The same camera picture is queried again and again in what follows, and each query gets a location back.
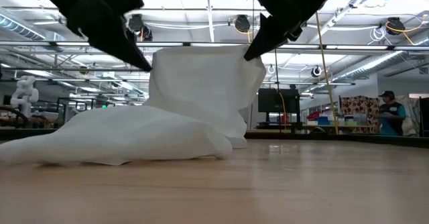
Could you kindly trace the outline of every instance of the wooden table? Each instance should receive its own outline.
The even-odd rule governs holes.
[[[230,160],[0,169],[0,223],[428,223],[428,150],[250,146]]]

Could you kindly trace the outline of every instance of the ceiling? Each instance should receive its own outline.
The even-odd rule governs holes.
[[[212,18],[214,24],[214,39],[210,37],[208,26],[208,0],[144,0],[145,7],[138,13],[143,15],[146,23],[151,24],[150,28],[156,42],[234,42],[248,43],[252,35],[239,34],[233,25],[228,22],[233,21],[238,14],[247,14],[251,23],[259,23],[259,12],[263,8],[257,0],[210,0],[212,5]],[[320,10],[320,22],[324,25],[330,21],[335,13],[345,8],[350,0],[328,0]],[[407,29],[417,30],[410,32],[409,37],[425,32],[429,24],[422,24],[424,15],[429,12],[429,0],[368,0],[359,4],[356,8],[347,11],[338,22],[330,28],[322,37],[323,44],[409,44],[403,34],[399,36],[386,35],[380,41],[371,39],[374,27],[380,22],[386,22],[388,17],[400,17]],[[9,10],[14,16],[25,20],[34,27],[57,32],[68,41],[80,41],[71,33],[65,25],[55,23],[62,16],[49,0],[0,0],[0,6]],[[160,24],[168,25],[174,29],[159,27]],[[183,25],[200,26],[201,29],[187,30]],[[310,42],[317,35],[316,17],[308,20],[309,27],[304,28],[304,32],[296,42],[297,44],[318,44],[316,41]],[[2,40],[24,40],[13,32],[0,28],[0,38]],[[145,55],[150,59],[151,53]],[[330,74],[335,74],[346,70],[352,65],[368,58],[370,55],[354,54],[327,54],[325,56],[326,66]],[[54,62],[54,56],[35,55],[35,57],[49,62]],[[61,56],[63,67],[80,67],[87,65],[89,68],[121,68],[122,61],[108,55],[79,55],[73,56],[72,60],[66,60],[69,55]],[[264,64],[269,68],[275,66],[275,56],[268,53],[262,56]],[[279,78],[282,80],[314,80],[310,75],[310,69],[315,66],[322,66],[322,56],[320,54],[299,54],[279,53],[277,56]],[[409,62],[397,64],[395,69],[405,67]],[[407,72],[402,77],[414,77],[413,72]],[[125,79],[148,79],[149,74],[143,72],[116,72],[116,77]],[[273,74],[268,73],[267,79],[271,79]],[[147,83],[140,83],[138,87],[146,91]]]

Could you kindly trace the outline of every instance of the person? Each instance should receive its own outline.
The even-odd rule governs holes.
[[[385,136],[403,136],[402,123],[406,118],[405,107],[395,101],[395,93],[393,91],[385,91],[380,97],[384,102],[379,109],[378,124],[380,134]]]

